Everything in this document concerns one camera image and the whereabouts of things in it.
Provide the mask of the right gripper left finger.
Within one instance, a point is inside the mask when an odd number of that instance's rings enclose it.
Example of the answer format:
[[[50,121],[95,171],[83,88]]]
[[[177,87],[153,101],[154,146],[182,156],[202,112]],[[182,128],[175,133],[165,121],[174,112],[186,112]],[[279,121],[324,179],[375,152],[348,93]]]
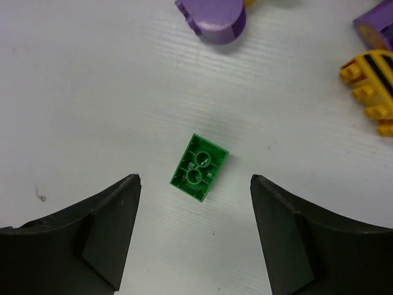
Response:
[[[131,174],[56,213],[1,229],[2,294],[114,294],[138,212]]]

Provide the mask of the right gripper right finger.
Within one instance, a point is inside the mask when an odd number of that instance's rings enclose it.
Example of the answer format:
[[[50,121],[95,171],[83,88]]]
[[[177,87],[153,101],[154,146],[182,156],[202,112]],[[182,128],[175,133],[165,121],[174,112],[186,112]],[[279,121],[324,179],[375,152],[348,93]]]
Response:
[[[273,294],[391,294],[392,230],[302,199],[261,175],[251,199]]]

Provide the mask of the green lego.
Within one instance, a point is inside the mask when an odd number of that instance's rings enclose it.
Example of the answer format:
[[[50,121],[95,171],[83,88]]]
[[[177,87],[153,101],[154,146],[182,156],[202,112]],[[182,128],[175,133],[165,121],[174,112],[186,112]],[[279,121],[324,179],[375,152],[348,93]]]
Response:
[[[202,202],[214,184],[229,152],[193,134],[170,184]]]

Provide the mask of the purple square lego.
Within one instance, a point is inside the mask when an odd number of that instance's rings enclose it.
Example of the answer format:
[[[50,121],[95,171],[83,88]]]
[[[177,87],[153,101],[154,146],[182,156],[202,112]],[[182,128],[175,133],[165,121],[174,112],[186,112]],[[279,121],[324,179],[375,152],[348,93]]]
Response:
[[[392,51],[392,0],[385,0],[352,22],[369,49]]]

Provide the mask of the purple oval lego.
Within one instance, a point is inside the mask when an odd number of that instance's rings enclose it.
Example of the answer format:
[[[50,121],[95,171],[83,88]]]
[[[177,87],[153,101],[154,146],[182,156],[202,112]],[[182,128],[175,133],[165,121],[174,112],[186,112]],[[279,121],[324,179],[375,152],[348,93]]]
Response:
[[[194,33],[213,44],[229,44],[246,26],[242,0],[177,0],[174,2]]]

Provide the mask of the small yellow lego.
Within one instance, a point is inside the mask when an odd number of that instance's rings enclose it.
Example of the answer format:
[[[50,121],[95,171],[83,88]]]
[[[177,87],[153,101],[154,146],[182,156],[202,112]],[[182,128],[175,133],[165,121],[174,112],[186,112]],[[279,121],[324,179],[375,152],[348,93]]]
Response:
[[[250,5],[255,3],[256,1],[258,1],[258,0],[243,0],[243,3],[244,3],[245,7],[249,7]]]

